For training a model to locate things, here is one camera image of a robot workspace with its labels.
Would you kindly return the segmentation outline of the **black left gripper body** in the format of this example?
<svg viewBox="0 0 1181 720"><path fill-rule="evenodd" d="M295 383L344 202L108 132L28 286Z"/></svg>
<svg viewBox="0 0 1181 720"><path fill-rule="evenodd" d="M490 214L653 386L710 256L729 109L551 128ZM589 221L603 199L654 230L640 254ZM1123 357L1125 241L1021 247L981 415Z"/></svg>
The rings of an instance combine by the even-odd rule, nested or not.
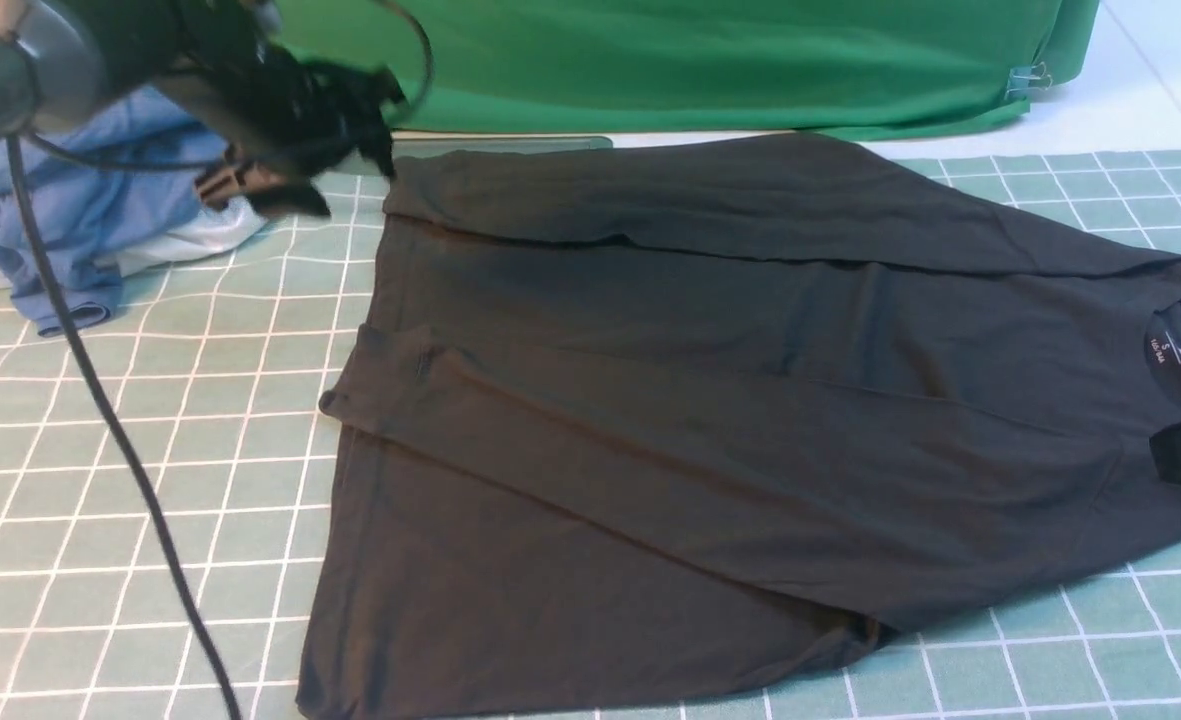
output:
<svg viewBox="0 0 1181 720"><path fill-rule="evenodd" d="M224 63L182 55L152 85L224 138L226 151L202 174L216 165L260 163L309 181L360 155L346 131L351 94L404 94L392 68L302 61L282 47Z"/></svg>

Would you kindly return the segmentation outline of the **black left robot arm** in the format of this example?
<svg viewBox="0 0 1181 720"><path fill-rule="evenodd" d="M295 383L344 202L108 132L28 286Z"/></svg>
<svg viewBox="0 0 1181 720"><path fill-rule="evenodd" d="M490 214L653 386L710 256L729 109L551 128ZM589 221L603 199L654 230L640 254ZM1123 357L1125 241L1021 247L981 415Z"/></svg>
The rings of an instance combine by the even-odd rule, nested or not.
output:
<svg viewBox="0 0 1181 720"><path fill-rule="evenodd" d="M296 59L276 41L273 1L0 1L0 142L18 136L72 164L146 174L146 164L81 156L48 136L152 85L228 143L218 158L185 164L205 208L243 197L266 218L328 217L315 177L352 153L393 177L393 129L433 81L424 27L399 4L384 8L420 42L413 96L386 67Z"/></svg>

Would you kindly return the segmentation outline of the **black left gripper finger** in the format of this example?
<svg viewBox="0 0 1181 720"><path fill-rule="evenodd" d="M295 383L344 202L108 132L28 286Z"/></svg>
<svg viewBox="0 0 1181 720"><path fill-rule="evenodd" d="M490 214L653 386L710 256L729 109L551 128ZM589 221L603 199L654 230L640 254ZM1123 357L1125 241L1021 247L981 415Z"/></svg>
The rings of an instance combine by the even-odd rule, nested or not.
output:
<svg viewBox="0 0 1181 720"><path fill-rule="evenodd" d="M407 109L407 97L351 94L346 100L346 131L361 158L374 164L381 177L393 181L394 140L386 109L398 114L398 111Z"/></svg>
<svg viewBox="0 0 1181 720"><path fill-rule="evenodd" d="M328 201L314 183L283 176L260 163L211 166L194 178L193 186L201 204L216 211L226 210L233 199L246 199L265 220L331 217Z"/></svg>

